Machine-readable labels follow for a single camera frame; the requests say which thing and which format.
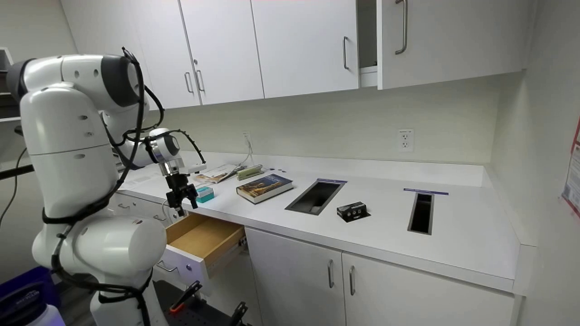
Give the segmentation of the orange and black clamp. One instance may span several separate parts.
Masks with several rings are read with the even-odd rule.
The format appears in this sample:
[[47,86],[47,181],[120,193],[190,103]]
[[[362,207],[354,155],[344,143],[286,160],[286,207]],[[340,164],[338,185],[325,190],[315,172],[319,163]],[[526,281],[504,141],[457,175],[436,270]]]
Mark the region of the orange and black clamp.
[[203,285],[199,282],[199,280],[191,283],[186,288],[186,290],[182,292],[178,300],[169,307],[169,314],[179,314],[188,304],[194,301],[194,297],[196,297],[197,293],[202,287]]

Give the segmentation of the long purple label strip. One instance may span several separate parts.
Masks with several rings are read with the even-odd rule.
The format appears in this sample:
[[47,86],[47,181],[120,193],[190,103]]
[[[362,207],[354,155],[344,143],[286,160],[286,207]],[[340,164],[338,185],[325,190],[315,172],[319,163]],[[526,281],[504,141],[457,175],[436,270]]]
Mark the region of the long purple label strip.
[[407,192],[416,192],[422,194],[429,194],[429,195],[442,195],[442,196],[449,196],[449,192],[442,192],[442,191],[432,191],[432,190],[424,190],[420,188],[403,188],[404,191]]

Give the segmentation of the base cabinet door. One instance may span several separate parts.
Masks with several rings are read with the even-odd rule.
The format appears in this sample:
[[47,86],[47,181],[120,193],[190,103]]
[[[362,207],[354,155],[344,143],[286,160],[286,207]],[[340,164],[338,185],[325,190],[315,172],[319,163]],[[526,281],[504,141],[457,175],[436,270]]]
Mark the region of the base cabinet door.
[[346,326],[339,250],[252,228],[245,233],[263,326]]
[[[343,253],[348,326],[516,326],[514,295]],[[349,293],[349,268],[356,293]]]

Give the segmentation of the small black box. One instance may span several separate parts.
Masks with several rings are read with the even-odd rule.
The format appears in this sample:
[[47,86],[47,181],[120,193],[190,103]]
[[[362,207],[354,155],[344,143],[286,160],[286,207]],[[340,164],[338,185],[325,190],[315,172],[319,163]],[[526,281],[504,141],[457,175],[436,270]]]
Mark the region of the small black box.
[[336,213],[346,223],[357,221],[362,218],[371,216],[367,205],[363,202],[355,202],[347,204],[346,206],[339,206],[336,208]]

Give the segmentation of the printed brochure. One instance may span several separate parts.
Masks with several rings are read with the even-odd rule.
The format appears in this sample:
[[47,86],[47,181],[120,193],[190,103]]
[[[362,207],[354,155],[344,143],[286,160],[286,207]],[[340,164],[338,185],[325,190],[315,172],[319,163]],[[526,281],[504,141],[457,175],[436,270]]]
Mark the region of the printed brochure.
[[192,180],[197,184],[217,184],[230,178],[246,167],[246,165],[224,164],[216,168],[202,171],[199,174],[195,174],[192,177]]

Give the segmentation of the wall poster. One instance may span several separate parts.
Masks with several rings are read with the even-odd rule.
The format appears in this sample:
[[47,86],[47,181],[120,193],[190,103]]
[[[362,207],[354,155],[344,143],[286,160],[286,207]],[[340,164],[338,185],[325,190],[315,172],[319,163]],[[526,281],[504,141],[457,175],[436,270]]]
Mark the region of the wall poster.
[[561,197],[567,202],[574,215],[580,219],[580,118],[572,140],[567,178]]

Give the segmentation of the green stapler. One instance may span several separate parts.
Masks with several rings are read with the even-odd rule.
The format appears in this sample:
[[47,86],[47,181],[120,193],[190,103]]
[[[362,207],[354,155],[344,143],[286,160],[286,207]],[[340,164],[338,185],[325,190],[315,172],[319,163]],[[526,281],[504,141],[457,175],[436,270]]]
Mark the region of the green stapler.
[[245,169],[241,169],[241,170],[237,171],[236,177],[238,180],[245,180],[245,179],[249,179],[253,176],[261,175],[263,173],[264,173],[263,165],[259,164],[259,165],[247,167]]

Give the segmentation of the open wooden drawer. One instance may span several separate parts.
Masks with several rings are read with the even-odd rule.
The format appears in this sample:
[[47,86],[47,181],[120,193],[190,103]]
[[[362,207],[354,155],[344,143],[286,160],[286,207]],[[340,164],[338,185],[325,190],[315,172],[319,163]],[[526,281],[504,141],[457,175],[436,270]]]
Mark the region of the open wooden drawer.
[[242,225],[190,213],[170,227],[166,227],[166,247],[162,254],[169,266],[177,266],[172,273],[155,266],[154,271],[175,286],[189,286],[196,280],[203,285],[201,293],[210,295],[212,281],[244,248],[245,228]]

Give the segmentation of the shelf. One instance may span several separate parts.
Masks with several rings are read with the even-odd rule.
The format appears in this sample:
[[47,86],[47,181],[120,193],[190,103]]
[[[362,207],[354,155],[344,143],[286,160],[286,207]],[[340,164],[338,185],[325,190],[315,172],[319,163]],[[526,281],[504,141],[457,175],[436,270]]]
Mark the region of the shelf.
[[20,120],[19,105],[13,99],[7,82],[13,58],[8,48],[0,46],[0,122]]

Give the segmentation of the white wall cabinet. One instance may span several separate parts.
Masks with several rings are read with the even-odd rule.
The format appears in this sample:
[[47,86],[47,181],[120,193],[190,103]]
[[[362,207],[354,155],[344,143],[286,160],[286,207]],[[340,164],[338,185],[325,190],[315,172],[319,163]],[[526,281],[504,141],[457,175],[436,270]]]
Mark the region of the white wall cabinet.
[[519,72],[535,0],[60,0],[168,109]]

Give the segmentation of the wall cabinet door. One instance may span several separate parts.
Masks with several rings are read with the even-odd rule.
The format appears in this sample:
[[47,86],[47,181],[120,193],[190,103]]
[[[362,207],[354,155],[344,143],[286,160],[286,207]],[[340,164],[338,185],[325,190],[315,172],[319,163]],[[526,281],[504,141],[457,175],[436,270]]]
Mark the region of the wall cabinet door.
[[526,68],[537,0],[377,0],[380,90],[519,72]]
[[122,54],[125,48],[139,60],[145,84],[164,108],[200,104],[178,0],[60,1],[80,54]]
[[263,99],[251,0],[179,0],[205,105]]
[[[265,97],[360,86],[356,0],[251,0]],[[348,37],[350,70],[343,68]]]

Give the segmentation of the hardcover book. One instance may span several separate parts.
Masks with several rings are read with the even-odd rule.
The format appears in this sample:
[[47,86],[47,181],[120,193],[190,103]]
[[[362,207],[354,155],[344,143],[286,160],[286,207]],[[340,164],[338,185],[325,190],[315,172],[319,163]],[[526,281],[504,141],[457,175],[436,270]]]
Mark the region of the hardcover book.
[[238,186],[236,192],[239,196],[255,205],[293,188],[292,180],[271,174]]

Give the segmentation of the blue bin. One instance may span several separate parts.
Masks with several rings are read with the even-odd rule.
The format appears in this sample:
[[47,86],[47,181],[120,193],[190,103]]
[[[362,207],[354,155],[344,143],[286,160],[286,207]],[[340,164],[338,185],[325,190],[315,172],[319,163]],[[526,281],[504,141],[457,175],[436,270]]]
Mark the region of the blue bin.
[[[33,287],[37,291],[35,297],[27,296],[29,291],[20,295],[21,288],[28,288],[32,283],[41,283],[42,287]],[[18,312],[36,309],[44,305],[51,305],[57,309],[61,307],[61,299],[56,284],[52,280],[49,269],[38,266],[16,276],[4,283],[0,283],[0,316],[8,312]]]

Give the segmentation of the black rod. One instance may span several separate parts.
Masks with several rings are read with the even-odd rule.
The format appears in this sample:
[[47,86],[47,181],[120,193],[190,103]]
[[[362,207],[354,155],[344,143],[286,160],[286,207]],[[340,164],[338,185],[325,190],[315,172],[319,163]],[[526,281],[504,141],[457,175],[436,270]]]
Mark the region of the black rod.
[[10,179],[10,178],[17,177],[20,175],[25,175],[25,174],[31,173],[33,171],[34,171],[34,167],[31,164],[21,166],[21,167],[15,167],[12,169],[3,170],[3,171],[0,171],[0,180]]

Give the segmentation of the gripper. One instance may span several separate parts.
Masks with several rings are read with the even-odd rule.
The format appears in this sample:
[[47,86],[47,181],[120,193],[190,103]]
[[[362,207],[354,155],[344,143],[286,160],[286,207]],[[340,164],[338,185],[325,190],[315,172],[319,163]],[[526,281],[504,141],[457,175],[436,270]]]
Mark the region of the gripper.
[[182,207],[184,199],[190,200],[191,207],[196,209],[198,193],[195,185],[190,183],[189,175],[174,173],[165,176],[165,181],[170,189],[166,194],[168,200],[168,210],[173,218],[182,218],[186,216],[186,210]]

